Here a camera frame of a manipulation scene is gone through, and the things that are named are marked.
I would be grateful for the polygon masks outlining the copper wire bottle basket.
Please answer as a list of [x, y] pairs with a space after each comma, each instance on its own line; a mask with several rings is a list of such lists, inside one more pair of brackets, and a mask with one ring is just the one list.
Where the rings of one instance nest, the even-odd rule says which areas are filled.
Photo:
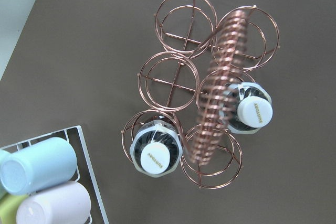
[[251, 73], [276, 54], [278, 24], [255, 5], [218, 17], [210, 0], [163, 0], [154, 22], [163, 50], [138, 72], [138, 91], [147, 109], [124, 126], [123, 151], [133, 165], [130, 146], [137, 131], [162, 119], [176, 128], [182, 145], [177, 168], [199, 188], [224, 188], [243, 168], [238, 134], [227, 127], [236, 99], [224, 92], [229, 83], [260, 84]]

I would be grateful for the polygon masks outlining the tea bottle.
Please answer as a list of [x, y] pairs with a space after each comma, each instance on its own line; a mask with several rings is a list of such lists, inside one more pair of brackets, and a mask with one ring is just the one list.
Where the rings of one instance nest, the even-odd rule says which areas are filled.
[[183, 149], [176, 128], [156, 119], [146, 122], [137, 131], [130, 154], [138, 172], [159, 178], [176, 170]]
[[224, 92], [235, 98], [235, 111], [228, 122], [228, 129], [235, 134], [254, 134], [272, 119], [272, 99], [258, 83], [229, 83]]

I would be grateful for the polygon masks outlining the blue cup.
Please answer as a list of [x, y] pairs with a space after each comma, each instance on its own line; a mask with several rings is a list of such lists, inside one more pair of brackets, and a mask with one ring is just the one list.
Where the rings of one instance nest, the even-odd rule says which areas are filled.
[[12, 195], [30, 194], [68, 181], [76, 169], [74, 148], [51, 137], [9, 154], [1, 164], [1, 183]]

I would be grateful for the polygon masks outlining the pink cup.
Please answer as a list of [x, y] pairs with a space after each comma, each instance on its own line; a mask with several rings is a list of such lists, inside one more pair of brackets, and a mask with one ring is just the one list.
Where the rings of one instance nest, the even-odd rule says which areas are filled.
[[91, 199], [78, 182], [66, 182], [26, 198], [16, 214], [17, 223], [85, 223]]

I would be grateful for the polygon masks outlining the white cup rack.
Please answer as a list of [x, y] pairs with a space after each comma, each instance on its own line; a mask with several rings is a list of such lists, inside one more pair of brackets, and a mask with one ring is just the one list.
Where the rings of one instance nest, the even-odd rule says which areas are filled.
[[99, 191], [97, 180], [94, 174], [85, 137], [80, 125], [71, 126], [65, 129], [46, 133], [12, 144], [1, 144], [1, 149], [10, 153], [19, 151], [36, 143], [42, 142], [51, 137], [61, 137], [74, 148], [77, 156], [77, 170], [73, 181], [81, 183], [88, 190], [91, 198], [91, 212], [86, 223], [109, 224], [108, 216]]

